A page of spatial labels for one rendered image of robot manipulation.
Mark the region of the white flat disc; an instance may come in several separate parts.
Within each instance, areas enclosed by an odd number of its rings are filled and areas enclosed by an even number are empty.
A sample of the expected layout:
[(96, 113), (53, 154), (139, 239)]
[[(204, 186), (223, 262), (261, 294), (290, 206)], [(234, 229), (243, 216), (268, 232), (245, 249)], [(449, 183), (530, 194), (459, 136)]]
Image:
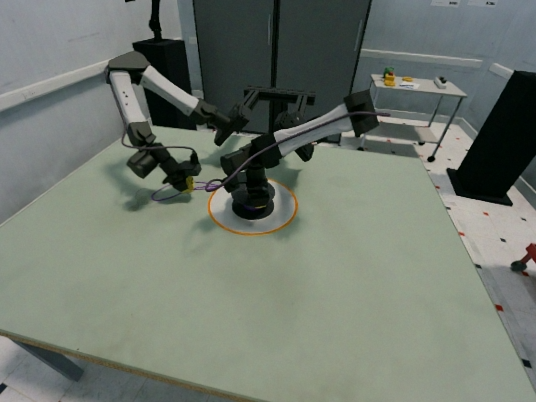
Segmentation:
[(275, 189), (273, 212), (259, 220), (247, 220), (237, 216), (232, 210), (233, 198), (222, 186), (211, 198), (210, 210), (215, 220), (222, 226), (240, 233), (257, 234), (275, 230), (286, 224), (293, 216), (296, 203), (291, 192), (281, 184), (268, 180)]

